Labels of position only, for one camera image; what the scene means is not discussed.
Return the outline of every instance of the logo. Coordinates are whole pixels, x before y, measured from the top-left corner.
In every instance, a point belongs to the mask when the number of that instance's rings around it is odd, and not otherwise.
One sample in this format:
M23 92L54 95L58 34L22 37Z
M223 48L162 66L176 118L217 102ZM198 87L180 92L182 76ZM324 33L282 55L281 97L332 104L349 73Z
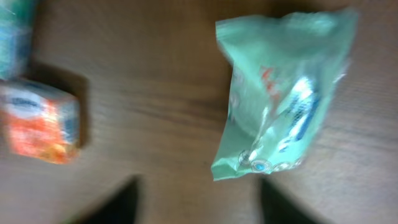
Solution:
M270 162L265 160L256 160L251 163L251 169L253 172L270 172L272 165Z
M10 103L13 104L14 106L20 106L24 108L39 108L41 109L41 106L34 101L28 100L28 99L23 99L23 98L11 98Z
M278 100L280 96L280 90L277 88L277 82L271 78L274 68L267 68L263 66L262 70L264 72L261 75L261 80L264 83L267 93L270 94L274 100Z
M44 107L41 97L35 94L15 93L7 97L8 113L22 119L29 119L42 115Z

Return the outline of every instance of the wood grain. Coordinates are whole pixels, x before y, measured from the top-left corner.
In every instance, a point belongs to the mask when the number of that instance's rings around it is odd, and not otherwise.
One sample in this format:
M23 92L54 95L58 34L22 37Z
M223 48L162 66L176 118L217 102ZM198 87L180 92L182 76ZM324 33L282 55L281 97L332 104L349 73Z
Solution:
M215 21L347 5L362 14L353 64L307 162L271 177L323 220L396 223L394 0L42 1L32 75L46 71L43 80L84 93L88 137L69 166L12 155L2 143L1 223L60 223L131 175L142 177L138 223L260 223L258 176L212 181L231 78Z

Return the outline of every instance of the green plastic wrapper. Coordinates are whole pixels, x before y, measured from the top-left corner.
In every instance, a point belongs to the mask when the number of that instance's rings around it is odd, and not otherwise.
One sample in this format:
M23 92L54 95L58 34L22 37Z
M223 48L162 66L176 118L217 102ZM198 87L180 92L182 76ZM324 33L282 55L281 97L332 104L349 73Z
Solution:
M0 0L0 80L25 72L36 0Z
M214 180L302 163L346 69L357 20L345 9L216 23L233 77Z

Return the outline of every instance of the small box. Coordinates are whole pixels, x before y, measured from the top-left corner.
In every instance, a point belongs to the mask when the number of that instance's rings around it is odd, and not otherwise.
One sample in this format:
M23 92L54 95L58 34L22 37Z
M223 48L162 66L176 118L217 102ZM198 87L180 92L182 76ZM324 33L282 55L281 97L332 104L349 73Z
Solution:
M6 134L16 154L65 164L78 154L79 104L74 96L28 80L2 90Z

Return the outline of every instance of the crinkled plastic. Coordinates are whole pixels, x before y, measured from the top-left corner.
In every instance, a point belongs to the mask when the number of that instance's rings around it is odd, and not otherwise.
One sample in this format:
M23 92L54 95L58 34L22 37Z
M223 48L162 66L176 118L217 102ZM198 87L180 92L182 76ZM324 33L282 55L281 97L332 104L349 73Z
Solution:
M215 180L270 174L302 163L347 65L357 13L245 16L216 23L233 65L228 120Z
M36 4L35 0L0 0L0 80L26 70Z

